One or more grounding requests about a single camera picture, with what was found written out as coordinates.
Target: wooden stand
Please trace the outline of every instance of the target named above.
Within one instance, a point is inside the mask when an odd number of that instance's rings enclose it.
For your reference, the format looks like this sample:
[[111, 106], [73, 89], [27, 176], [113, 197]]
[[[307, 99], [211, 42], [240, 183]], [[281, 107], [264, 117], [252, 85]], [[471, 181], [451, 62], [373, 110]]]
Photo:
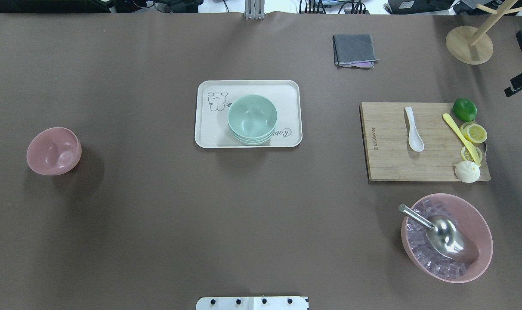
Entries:
[[446, 35], [448, 51], [459, 61], [469, 65], [485, 63], [491, 58], [494, 49], [487, 31], [505, 14], [522, 11], [522, 7], [511, 9], [515, 2], [517, 0], [506, 0], [497, 10], [477, 4], [477, 8], [492, 15], [479, 29], [471, 26], [460, 26], [452, 29]]

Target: small pink bowl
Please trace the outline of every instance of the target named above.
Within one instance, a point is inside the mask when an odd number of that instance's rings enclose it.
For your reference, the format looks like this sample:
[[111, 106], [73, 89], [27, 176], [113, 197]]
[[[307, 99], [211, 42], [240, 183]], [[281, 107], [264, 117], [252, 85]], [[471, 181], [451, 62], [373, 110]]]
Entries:
[[412, 249], [410, 249], [406, 231], [408, 217], [405, 216], [404, 220], [402, 221], [401, 237], [402, 245], [404, 246], [408, 257], [410, 257], [414, 264], [425, 273], [445, 282], [465, 283], [480, 277], [483, 273], [485, 273], [488, 266], [491, 264], [493, 252], [491, 230], [483, 216], [469, 202], [450, 194], [431, 194], [425, 196], [424, 198], [418, 200], [418, 202], [414, 204], [413, 208], [415, 209], [416, 206], [418, 206], [418, 204], [420, 204], [425, 199], [430, 199], [433, 203], [439, 201], [445, 204], [446, 210], [448, 210], [448, 212], [450, 212], [450, 214], [458, 221], [458, 227], [461, 229], [461, 231], [466, 235], [467, 238], [475, 242], [477, 247], [479, 247], [479, 258], [469, 265], [469, 268], [464, 275], [461, 275], [455, 279], [443, 279], [432, 274], [418, 262], [418, 260], [414, 257]]
[[42, 175], [72, 170], [81, 158], [81, 143], [69, 129], [54, 127], [41, 132], [27, 148], [27, 164]]

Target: wooden cutting board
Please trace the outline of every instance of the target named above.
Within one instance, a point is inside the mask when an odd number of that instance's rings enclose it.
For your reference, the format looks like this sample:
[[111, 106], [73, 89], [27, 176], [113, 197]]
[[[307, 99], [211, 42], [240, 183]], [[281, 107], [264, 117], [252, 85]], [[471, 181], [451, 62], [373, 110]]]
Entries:
[[[418, 132], [425, 144], [421, 152], [408, 145], [408, 118], [404, 108], [411, 106]], [[460, 181], [454, 164], [462, 161], [463, 143], [442, 119], [452, 115], [453, 103], [445, 102], [363, 102], [362, 131], [368, 166], [373, 181]], [[475, 145], [485, 152], [484, 145]], [[489, 181], [485, 156], [479, 181]]]

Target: ice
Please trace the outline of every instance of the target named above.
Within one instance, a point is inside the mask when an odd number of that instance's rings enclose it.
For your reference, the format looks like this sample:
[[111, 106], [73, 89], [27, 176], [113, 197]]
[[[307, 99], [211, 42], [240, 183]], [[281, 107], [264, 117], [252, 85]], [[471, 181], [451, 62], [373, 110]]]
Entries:
[[[424, 218], [433, 215], [447, 216], [457, 226], [457, 220], [446, 210], [446, 206], [441, 201], [426, 199], [413, 209]], [[411, 218], [407, 222], [407, 239], [415, 259], [430, 273], [442, 279], [456, 279], [467, 272], [469, 265], [442, 256], [430, 244], [425, 228]]]

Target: folded towel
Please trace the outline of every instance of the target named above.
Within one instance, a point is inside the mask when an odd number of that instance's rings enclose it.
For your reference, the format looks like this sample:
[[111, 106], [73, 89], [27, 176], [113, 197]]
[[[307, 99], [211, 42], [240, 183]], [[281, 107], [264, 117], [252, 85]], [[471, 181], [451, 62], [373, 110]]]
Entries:
[[371, 34], [334, 35], [334, 62], [341, 67], [373, 68], [375, 57]]

